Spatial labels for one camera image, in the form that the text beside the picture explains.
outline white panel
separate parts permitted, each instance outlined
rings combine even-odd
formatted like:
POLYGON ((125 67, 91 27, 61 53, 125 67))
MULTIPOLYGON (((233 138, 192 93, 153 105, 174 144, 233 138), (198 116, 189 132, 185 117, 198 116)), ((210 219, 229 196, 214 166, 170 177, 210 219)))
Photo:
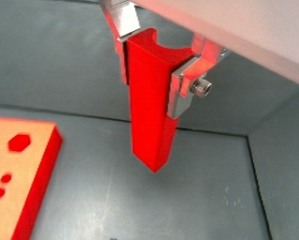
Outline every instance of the white panel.
POLYGON ((133 0, 299 83, 299 0, 133 0))

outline orange board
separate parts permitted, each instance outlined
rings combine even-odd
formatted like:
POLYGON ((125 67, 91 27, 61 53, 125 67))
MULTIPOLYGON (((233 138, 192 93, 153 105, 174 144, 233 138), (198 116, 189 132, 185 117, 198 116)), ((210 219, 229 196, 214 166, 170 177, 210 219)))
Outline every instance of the orange board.
POLYGON ((0 240, 30 239, 61 145, 55 123, 0 118, 0 240))

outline red border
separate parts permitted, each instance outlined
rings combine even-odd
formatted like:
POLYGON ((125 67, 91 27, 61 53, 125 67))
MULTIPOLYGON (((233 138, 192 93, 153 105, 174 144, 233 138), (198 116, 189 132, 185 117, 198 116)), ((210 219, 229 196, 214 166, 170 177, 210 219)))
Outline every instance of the red border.
POLYGON ((30 239, 34 223, 42 206, 46 190, 49 187, 50 177, 59 154, 63 138, 57 127, 53 130, 50 142, 46 148, 41 166, 34 178, 29 198, 26 200, 23 212, 15 227, 13 240, 30 239))

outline gray floor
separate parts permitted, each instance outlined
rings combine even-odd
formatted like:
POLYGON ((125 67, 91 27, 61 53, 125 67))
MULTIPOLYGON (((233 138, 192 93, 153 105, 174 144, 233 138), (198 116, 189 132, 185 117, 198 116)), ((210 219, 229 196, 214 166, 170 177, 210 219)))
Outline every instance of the gray floor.
POLYGON ((65 144, 33 239, 269 239, 246 138, 178 130, 152 173, 130 153, 130 123, 0 109, 55 121, 65 144))

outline red hexagon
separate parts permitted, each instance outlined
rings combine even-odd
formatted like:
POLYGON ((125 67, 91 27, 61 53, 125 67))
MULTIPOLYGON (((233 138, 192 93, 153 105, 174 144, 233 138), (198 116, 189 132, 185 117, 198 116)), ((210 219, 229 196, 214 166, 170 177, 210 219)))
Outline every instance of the red hexagon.
POLYGON ((10 150, 13 152, 23 152, 31 144, 30 134, 17 134, 9 142, 10 150))

